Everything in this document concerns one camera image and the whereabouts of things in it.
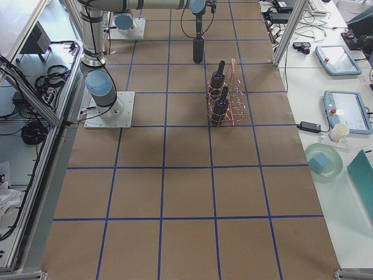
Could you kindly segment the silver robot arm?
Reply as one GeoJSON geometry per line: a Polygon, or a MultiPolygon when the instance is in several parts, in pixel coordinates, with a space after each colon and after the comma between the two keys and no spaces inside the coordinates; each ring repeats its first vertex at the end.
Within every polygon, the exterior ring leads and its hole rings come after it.
{"type": "Polygon", "coordinates": [[[117,98],[115,83],[105,68],[103,55],[103,15],[115,13],[118,29],[129,30],[133,27],[131,9],[189,9],[196,16],[196,36],[193,38],[193,61],[200,63],[204,48],[202,17],[206,1],[79,1],[83,23],[83,56],[81,69],[85,85],[95,104],[94,118],[117,116],[123,106],[117,98]]]}
{"type": "Polygon", "coordinates": [[[130,13],[115,14],[114,24],[121,34],[126,34],[136,29],[136,23],[130,13]]]}

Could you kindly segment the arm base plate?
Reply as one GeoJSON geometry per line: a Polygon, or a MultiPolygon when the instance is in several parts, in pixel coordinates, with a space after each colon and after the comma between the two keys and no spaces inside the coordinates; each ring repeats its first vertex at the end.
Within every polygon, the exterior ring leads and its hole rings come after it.
{"type": "Polygon", "coordinates": [[[91,97],[89,106],[93,109],[87,111],[84,127],[87,129],[130,128],[134,103],[135,92],[117,92],[116,102],[107,111],[107,108],[97,107],[91,97]]]}
{"type": "Polygon", "coordinates": [[[145,35],[145,18],[125,17],[114,18],[110,27],[110,38],[112,40],[135,41],[143,40],[145,35]]]}

